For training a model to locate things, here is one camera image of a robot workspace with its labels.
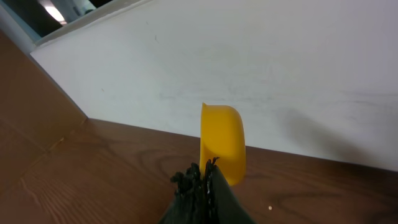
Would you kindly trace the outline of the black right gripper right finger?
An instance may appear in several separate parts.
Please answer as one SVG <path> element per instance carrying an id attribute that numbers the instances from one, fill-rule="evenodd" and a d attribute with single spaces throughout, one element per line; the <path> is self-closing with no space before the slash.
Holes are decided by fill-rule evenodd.
<path id="1" fill-rule="evenodd" d="M 255 224 L 240 205 L 221 170 L 219 157 L 209 159 L 205 167 L 204 222 L 208 224 Z"/>

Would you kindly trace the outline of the yellow plastic measuring scoop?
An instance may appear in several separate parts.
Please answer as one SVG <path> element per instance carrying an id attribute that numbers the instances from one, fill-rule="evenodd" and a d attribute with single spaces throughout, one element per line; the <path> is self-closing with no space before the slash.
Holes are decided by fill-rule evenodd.
<path id="1" fill-rule="evenodd" d="M 206 163 L 215 164 L 230 186 L 243 180 L 246 173 L 246 145 L 243 122 L 236 109 L 226 105 L 202 104 L 200 130 L 200 171 Z"/>

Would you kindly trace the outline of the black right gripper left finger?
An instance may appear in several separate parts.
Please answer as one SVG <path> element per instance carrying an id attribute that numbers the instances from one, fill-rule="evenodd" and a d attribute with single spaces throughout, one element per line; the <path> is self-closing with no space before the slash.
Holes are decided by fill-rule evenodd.
<path id="1" fill-rule="evenodd" d="M 177 184 L 177 189 L 159 224 L 203 223 L 205 196 L 199 165 L 191 163 L 185 172 L 176 172 L 170 181 Z"/>

